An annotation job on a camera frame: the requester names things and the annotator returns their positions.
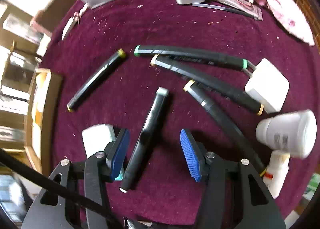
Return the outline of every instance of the small bottle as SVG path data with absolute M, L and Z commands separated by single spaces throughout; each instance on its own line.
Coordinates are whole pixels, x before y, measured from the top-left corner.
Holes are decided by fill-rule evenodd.
M 271 153 L 270 163 L 264 174 L 263 182 L 266 184 L 273 198 L 277 198 L 289 171 L 290 153 L 275 150 Z
M 272 150 L 283 150 L 292 157 L 305 159 L 317 133 L 316 117 L 308 109 L 267 118 L 257 126 L 257 140 Z

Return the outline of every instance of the yellow marker cap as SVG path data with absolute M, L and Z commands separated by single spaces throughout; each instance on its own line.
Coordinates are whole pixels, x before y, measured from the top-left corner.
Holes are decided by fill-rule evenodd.
M 159 54 L 156 54 L 153 56 L 152 60 L 150 61 L 150 65 L 154 66 L 154 64 L 156 63 L 156 58 L 159 56 Z
M 261 104 L 260 110 L 259 110 L 259 112 L 257 113 L 257 116 L 261 116 L 261 114 L 262 114 L 262 112 L 263 112 L 263 108 L 264 108 L 264 105 Z
M 265 168 L 263 172 L 260 173 L 260 177 L 263 177 L 263 175 L 267 172 L 267 169 Z
M 122 58 L 122 59 L 124 59 L 126 57 L 126 54 L 123 49 L 119 49 L 118 54 L 119 54 L 120 58 Z
M 195 81 L 192 79 L 190 80 L 183 88 L 183 90 L 186 92 L 194 83 Z
M 68 111 L 70 112 L 70 113 L 72 113 L 73 112 L 73 110 L 72 109 L 70 109 L 70 107 L 67 105 L 67 108 L 68 108 Z

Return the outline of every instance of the metal screw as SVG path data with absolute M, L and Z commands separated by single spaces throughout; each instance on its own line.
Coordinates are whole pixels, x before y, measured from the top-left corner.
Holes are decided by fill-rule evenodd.
M 247 159 L 242 159 L 242 160 L 241 160 L 241 163 L 242 163 L 243 165 L 249 165 L 250 161 L 247 160 Z
M 207 152 L 206 156 L 209 158 L 209 159 L 213 159 L 216 155 L 214 152 Z
M 104 156 L 104 152 L 97 152 L 96 158 L 102 158 Z
M 69 160 L 68 159 L 64 159 L 61 161 L 61 166 L 66 166 L 69 164 Z

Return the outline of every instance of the black marker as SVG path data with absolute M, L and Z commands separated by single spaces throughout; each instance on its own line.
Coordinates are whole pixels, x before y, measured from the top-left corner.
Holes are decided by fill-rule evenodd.
M 188 91 L 190 95 L 198 101 L 198 103 L 216 121 L 223 132 L 236 144 L 242 156 L 252 163 L 260 176 L 263 176 L 266 171 L 266 167 L 262 163 L 258 154 L 251 147 L 250 142 L 246 137 L 244 137 L 243 133 L 231 118 L 195 84 L 194 80 L 190 80 L 183 90 Z
M 215 65 L 218 67 L 231 68 L 239 71 L 247 68 L 246 59 L 238 58 L 220 52 L 193 48 L 182 48 L 164 45 L 138 45 L 134 50 L 134 54 L 136 57 L 159 54 L 162 56 L 168 56 L 170 59 L 174 60 L 199 62 L 208 65 Z
M 111 72 L 114 68 L 115 63 L 120 59 L 125 58 L 125 52 L 119 49 L 109 59 L 107 59 L 101 67 L 87 80 L 87 82 L 76 92 L 73 98 L 67 104 L 69 112 L 73 112 L 82 102 L 85 96 L 87 96 L 88 90 L 93 88 L 95 83 L 105 74 Z
M 153 132 L 157 126 L 161 109 L 168 94 L 169 91 L 163 87 L 159 87 L 156 92 L 156 97 L 153 100 L 151 109 L 148 113 L 147 119 L 144 122 L 120 185 L 120 190 L 124 193 L 127 193 L 127 191 L 131 188 L 133 181 L 135 180 L 144 155 L 150 146 Z
M 159 56 L 158 54 L 156 54 L 152 58 L 150 64 L 152 66 L 157 65 L 167 68 L 190 79 L 196 80 L 197 82 L 216 90 L 222 95 L 229 97 L 233 102 L 246 107 L 247 109 L 256 113 L 258 116 L 262 114 L 263 105 L 261 103 L 255 101 L 246 92 L 235 88 L 216 77 L 210 76 L 206 73 L 203 73 L 202 71 L 199 71 L 193 67 L 189 67 L 178 61 Z

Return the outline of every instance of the pink cloth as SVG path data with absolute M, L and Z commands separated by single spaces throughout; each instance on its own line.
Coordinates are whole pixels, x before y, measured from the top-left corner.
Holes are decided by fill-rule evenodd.
M 315 45 L 309 24 L 293 0 L 253 0 L 260 6 L 267 6 L 275 18 L 292 35 L 310 46 Z

